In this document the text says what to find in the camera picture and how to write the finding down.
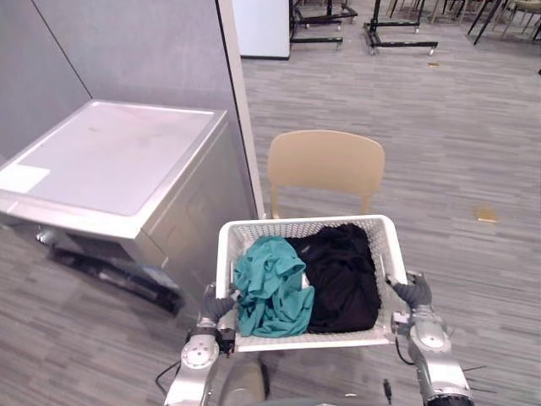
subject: black clothing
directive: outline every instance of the black clothing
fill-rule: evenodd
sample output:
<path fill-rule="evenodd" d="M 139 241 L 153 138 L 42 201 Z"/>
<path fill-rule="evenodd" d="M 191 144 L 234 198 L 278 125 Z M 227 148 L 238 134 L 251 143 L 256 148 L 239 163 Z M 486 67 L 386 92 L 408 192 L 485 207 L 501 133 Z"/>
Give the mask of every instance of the black clothing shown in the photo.
<path fill-rule="evenodd" d="M 381 298 L 366 232 L 354 224 L 342 224 L 286 240 L 306 263 L 306 277 L 315 288 L 308 332 L 372 328 Z"/>

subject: metal stand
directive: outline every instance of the metal stand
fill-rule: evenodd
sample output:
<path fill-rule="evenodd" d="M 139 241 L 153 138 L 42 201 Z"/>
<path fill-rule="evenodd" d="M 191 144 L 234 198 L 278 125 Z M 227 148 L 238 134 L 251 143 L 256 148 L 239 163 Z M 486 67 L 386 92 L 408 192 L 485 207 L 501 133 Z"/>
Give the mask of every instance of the metal stand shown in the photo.
<path fill-rule="evenodd" d="M 421 25 L 421 15 L 424 8 L 424 0 L 421 1 L 419 6 L 419 13 L 417 20 L 415 21 L 384 21 L 379 22 L 378 16 L 380 14 L 380 5 L 381 0 L 375 0 L 374 5 L 374 16 L 369 23 L 363 25 L 364 28 L 364 37 L 366 40 L 366 45 L 369 47 L 369 53 L 371 55 L 376 54 L 377 48 L 393 48 L 393 47 L 428 47 L 429 55 L 433 55 L 436 47 L 438 46 L 437 41 L 385 41 L 383 42 L 378 35 L 378 27 L 415 27 L 415 34 L 419 31 L 419 26 Z"/>
<path fill-rule="evenodd" d="M 327 0 L 327 12 L 325 15 L 318 15 L 314 17 L 304 17 L 301 10 L 298 7 L 300 0 L 297 0 L 294 5 L 294 13 L 297 15 L 297 22 L 307 28 L 313 25 L 326 25 L 326 24 L 338 24 L 342 23 L 342 19 L 353 20 L 358 16 L 358 13 L 347 5 L 347 0 L 342 3 L 342 12 L 340 14 L 332 13 L 332 0 Z"/>
<path fill-rule="evenodd" d="M 481 38 L 481 35 L 484 33 L 484 31 L 486 30 L 486 28 L 489 26 L 489 23 L 490 21 L 492 20 L 492 18 L 494 17 L 494 14 L 496 14 L 496 11 L 498 10 L 498 8 L 500 7 L 501 5 L 501 2 L 503 0 L 495 0 L 494 1 L 494 7 L 492 9 L 490 9 L 490 12 L 489 12 L 489 16 L 487 17 L 487 19 L 484 21 L 483 23 L 483 26 L 481 27 L 481 31 L 477 34 L 477 36 L 475 37 L 475 41 L 473 41 L 473 45 L 477 45 L 478 41 L 479 41 L 479 38 Z M 504 7 L 507 5 L 509 0 L 505 0 L 505 3 L 504 3 Z M 475 17 L 475 20 L 472 22 L 472 26 L 470 27 L 470 29 L 467 31 L 467 34 L 470 35 L 473 31 L 473 28 L 475 28 L 475 25 L 477 25 L 479 19 L 481 18 L 481 14 L 483 14 L 483 11 L 486 9 L 486 7 L 489 5 L 489 0 L 485 0 L 483 2 L 483 7 L 481 7 L 481 9 L 479 10 L 479 12 L 477 13 L 477 16 Z"/>
<path fill-rule="evenodd" d="M 303 25 L 306 27 L 309 24 L 340 24 L 339 20 L 335 20 L 335 22 L 331 22 L 332 20 L 328 20 L 327 22 L 310 22 L 306 23 L 300 12 L 298 12 L 297 5 L 300 2 L 300 0 L 297 0 L 295 4 L 293 4 L 293 0 L 289 0 L 289 43 L 290 44 L 315 44 L 315 43 L 334 43 L 338 47 L 344 42 L 344 39 L 341 36 L 325 36 L 325 37 L 315 37 L 315 38 L 297 38 L 295 35 L 297 34 L 297 28 L 299 25 Z M 336 15 L 332 14 L 332 2 L 331 7 L 329 8 L 329 3 L 327 3 L 327 13 L 329 10 L 331 11 L 331 16 Z"/>

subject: appliance lid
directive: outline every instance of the appliance lid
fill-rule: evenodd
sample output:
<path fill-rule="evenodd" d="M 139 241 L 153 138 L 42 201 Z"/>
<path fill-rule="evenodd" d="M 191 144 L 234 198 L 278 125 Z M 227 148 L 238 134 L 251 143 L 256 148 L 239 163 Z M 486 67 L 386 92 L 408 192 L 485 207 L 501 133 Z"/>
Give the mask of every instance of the appliance lid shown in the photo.
<path fill-rule="evenodd" d="M 0 189 L 134 216 L 175 166 L 189 162 L 216 115 L 92 101 L 5 166 Z"/>

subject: teal shirt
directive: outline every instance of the teal shirt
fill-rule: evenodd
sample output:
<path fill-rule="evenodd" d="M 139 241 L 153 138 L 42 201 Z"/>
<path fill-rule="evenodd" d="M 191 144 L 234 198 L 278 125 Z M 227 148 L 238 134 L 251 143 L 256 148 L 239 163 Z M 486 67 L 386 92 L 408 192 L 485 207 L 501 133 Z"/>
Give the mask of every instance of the teal shirt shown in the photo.
<path fill-rule="evenodd" d="M 261 237 L 238 260 L 233 283 L 243 336 L 285 337 L 303 333 L 310 321 L 314 288 L 302 289 L 306 265 L 282 237 Z"/>

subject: black base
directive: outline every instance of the black base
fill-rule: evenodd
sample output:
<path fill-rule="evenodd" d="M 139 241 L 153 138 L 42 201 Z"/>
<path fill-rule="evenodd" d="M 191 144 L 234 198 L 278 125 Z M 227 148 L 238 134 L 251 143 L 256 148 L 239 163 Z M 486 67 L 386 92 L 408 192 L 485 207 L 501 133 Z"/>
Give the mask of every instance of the black base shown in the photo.
<path fill-rule="evenodd" d="M 310 17 L 305 19 L 301 12 L 298 10 L 298 3 L 300 0 L 297 0 L 293 3 L 293 0 L 289 0 L 289 43 L 292 44 L 330 44 L 334 43 L 340 46 L 344 39 L 341 36 L 324 36 L 324 37 L 315 37 L 315 38 L 297 38 L 297 28 L 300 25 L 310 25 L 310 24 L 340 24 L 340 20 L 336 19 L 337 15 L 340 15 L 340 18 L 346 18 L 346 14 L 333 14 L 332 13 L 332 1 L 328 0 L 327 2 L 327 15 L 320 17 Z M 357 13 L 350 9 L 346 3 L 342 5 L 343 8 L 351 10 L 352 13 Z"/>
<path fill-rule="evenodd" d="M 340 14 L 332 13 L 332 1 L 327 3 L 327 14 L 317 15 L 314 17 L 304 17 L 301 10 L 298 8 L 297 1 L 294 6 L 294 12 L 297 15 L 297 22 L 301 25 L 327 25 L 327 24 L 341 24 L 343 19 L 354 19 L 358 16 L 358 13 L 349 7 L 347 3 L 342 4 L 342 12 Z"/>
<path fill-rule="evenodd" d="M 414 23 L 414 21 L 403 21 L 399 25 L 377 25 L 385 27 L 403 27 L 403 26 L 416 26 L 415 24 L 403 24 L 403 23 Z M 397 47 L 428 47 L 435 49 L 438 46 L 437 41 L 382 41 L 376 29 L 371 29 L 370 23 L 365 23 L 363 25 L 364 38 L 366 40 L 367 47 L 370 48 L 371 53 L 375 52 L 375 48 L 397 48 Z"/>
<path fill-rule="evenodd" d="M 127 290 L 160 306 L 173 315 L 176 315 L 183 306 L 182 298 L 171 289 L 161 286 L 150 279 L 134 275 L 130 271 L 120 269 L 106 261 L 54 247 L 50 248 L 48 257 L 58 264 L 68 266 L 103 282 Z"/>
<path fill-rule="evenodd" d="M 377 48 L 395 48 L 395 47 L 428 47 L 429 55 L 432 55 L 438 46 L 436 41 L 385 41 L 383 42 L 378 35 L 378 27 L 415 27 L 416 31 L 421 25 L 421 15 L 424 8 L 424 0 L 421 0 L 417 20 L 414 21 L 384 21 L 379 22 L 381 0 L 375 0 L 374 16 L 369 23 L 363 25 L 364 39 L 369 47 L 370 53 L 374 54 Z"/>
<path fill-rule="evenodd" d="M 290 44 L 342 44 L 344 39 L 341 36 L 326 36 L 318 38 L 297 38 L 292 36 L 289 39 Z"/>
<path fill-rule="evenodd" d="M 289 57 L 259 57 L 255 55 L 241 55 L 241 59 L 264 59 L 267 61 L 288 61 Z"/>

